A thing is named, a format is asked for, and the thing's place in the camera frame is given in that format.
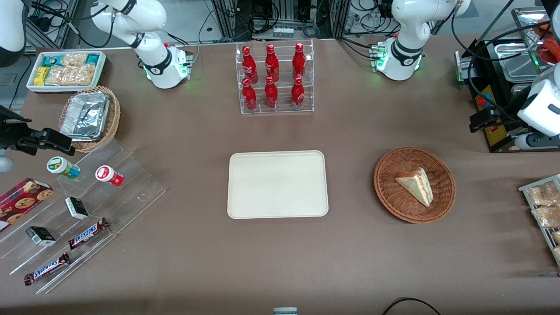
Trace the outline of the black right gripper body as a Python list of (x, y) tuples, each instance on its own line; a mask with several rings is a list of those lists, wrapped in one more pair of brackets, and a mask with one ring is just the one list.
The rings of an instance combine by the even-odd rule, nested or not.
[(22, 138), (28, 137), (32, 131), (28, 123), (32, 122), (12, 110), (0, 106), (0, 148), (8, 149), (16, 145)]

